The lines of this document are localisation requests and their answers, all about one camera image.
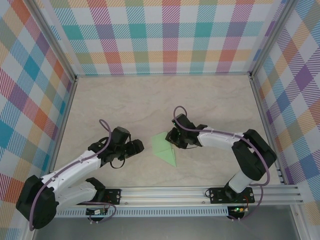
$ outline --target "colorful plaid wallpaper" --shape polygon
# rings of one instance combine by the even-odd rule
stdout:
[[[320,0],[300,0],[257,85],[289,183],[320,236]]]
[[[263,36],[263,39],[262,39],[262,41],[261,41],[261,43],[259,45],[259,48],[258,48],[258,50],[256,51],[256,53],[254,55],[253,61],[252,61],[251,65],[250,65],[250,68],[249,68],[250,72],[253,70],[253,68],[254,68],[257,60],[258,60],[258,57],[260,56],[260,53],[261,53],[262,49],[265,47],[265,45],[266,45],[266,43],[267,43],[267,41],[269,39],[269,36],[270,36],[272,30],[274,29],[274,27],[276,25],[276,22],[278,21],[278,19],[279,19],[281,13],[282,13],[287,1],[288,0],[281,0],[281,3],[280,3],[278,9],[276,10],[276,12],[275,12],[275,14],[273,16],[273,19],[272,19],[267,31],[265,32],[265,34]]]
[[[73,68],[85,75],[247,72],[281,3],[36,1]]]
[[[26,226],[16,201],[49,165],[72,80],[23,0],[0,6],[0,240],[15,240]]]

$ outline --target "marble-patterned surface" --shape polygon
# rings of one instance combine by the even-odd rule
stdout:
[[[112,129],[128,129],[132,139],[142,140],[145,150],[128,158],[121,169],[108,164],[88,177],[109,187],[224,186],[240,169],[231,151],[173,147],[177,167],[153,155],[151,137],[172,129],[177,105],[188,110],[188,118],[196,126],[206,124],[229,132],[252,128],[266,138],[245,75],[80,78],[55,169],[108,135],[98,122],[102,118]],[[115,167],[121,163],[113,161]],[[279,184],[275,166],[270,172],[270,184]]]

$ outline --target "green triangular object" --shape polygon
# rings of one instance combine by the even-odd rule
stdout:
[[[162,160],[166,161],[168,164],[176,167],[176,157],[175,157],[175,151],[173,149],[168,149],[165,151],[161,151],[158,153],[155,153],[155,155]]]
[[[152,151],[153,154],[163,152],[165,150],[171,149],[171,144],[166,140],[167,132],[162,132],[154,135],[151,138]]]

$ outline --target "black mounting bracket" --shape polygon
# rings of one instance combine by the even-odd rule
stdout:
[[[104,198],[102,203],[110,203],[113,205],[119,205],[121,199],[121,189],[105,189],[104,191]],[[87,216],[95,216],[91,219],[93,221],[100,221],[103,219],[103,216],[107,215],[108,207],[97,208],[97,207],[90,207],[87,208],[85,211],[85,215]]]
[[[251,187],[246,187],[237,199],[230,200],[226,195],[224,187],[211,187],[208,189],[211,204],[246,204],[247,199],[249,204],[255,202],[254,192]]]

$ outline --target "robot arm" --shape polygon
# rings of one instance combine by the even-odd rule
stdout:
[[[187,129],[204,131],[187,131],[182,129],[176,121]],[[186,149],[188,145],[196,145],[233,151],[241,170],[224,187],[225,195],[231,202],[236,202],[252,181],[259,181],[266,173],[266,169],[257,153],[245,141],[235,137],[235,135],[241,136],[253,144],[262,155],[268,168],[277,159],[274,151],[255,130],[249,129],[247,132],[235,133],[232,136],[213,132],[213,128],[207,125],[201,124],[196,127],[184,114],[178,115],[176,121],[175,119],[172,120],[175,127],[167,134],[166,140],[178,148]]]
[[[143,143],[139,139],[131,141],[130,132],[118,126],[113,130],[110,143],[106,149],[97,156],[86,159],[102,150],[107,141],[108,137],[104,137],[91,144],[81,156],[55,172],[41,178],[33,175],[25,181],[15,207],[26,219],[32,221],[35,229],[46,226],[57,212],[65,208],[82,202],[104,202],[106,187],[95,178],[89,178],[78,186],[70,186],[90,172],[107,163],[111,164],[114,158],[125,161],[125,159],[144,150]],[[36,195],[48,180],[51,180],[51,182],[39,195],[34,208],[33,219],[30,220],[32,204]]]

